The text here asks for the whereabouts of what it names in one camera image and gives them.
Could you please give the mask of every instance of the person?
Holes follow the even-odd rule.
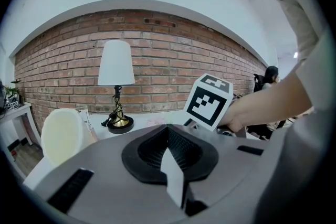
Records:
[[[297,37],[298,63],[279,83],[231,104],[219,126],[233,132],[245,126],[282,121],[314,109],[335,108],[332,98],[334,40],[316,0],[277,0]]]
[[[264,75],[263,86],[262,89],[270,88],[275,83],[280,81],[279,77],[279,69],[276,66],[269,66]]]

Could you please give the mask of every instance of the red brick wall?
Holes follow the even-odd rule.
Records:
[[[56,108],[113,109],[113,88],[97,86],[104,43],[132,47],[135,85],[124,87],[126,112],[182,109],[195,79],[207,72],[253,91],[265,66],[239,44],[190,20],[146,10],[112,10],[71,19],[36,37],[16,55],[15,78],[41,130]]]

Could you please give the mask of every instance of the black and white marker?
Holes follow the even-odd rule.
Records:
[[[232,99],[232,83],[204,74],[195,81],[184,111],[190,115],[193,121],[213,131]]]

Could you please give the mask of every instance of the human hand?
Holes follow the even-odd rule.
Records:
[[[227,126],[234,133],[238,132],[244,127],[240,122],[239,117],[235,113],[235,102],[229,106],[218,126],[223,125]]]

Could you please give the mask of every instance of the floor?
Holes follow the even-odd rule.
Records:
[[[42,149],[35,144],[29,145],[18,145],[14,151],[15,162],[19,169],[27,176],[33,170],[33,168],[39,163],[43,158]]]

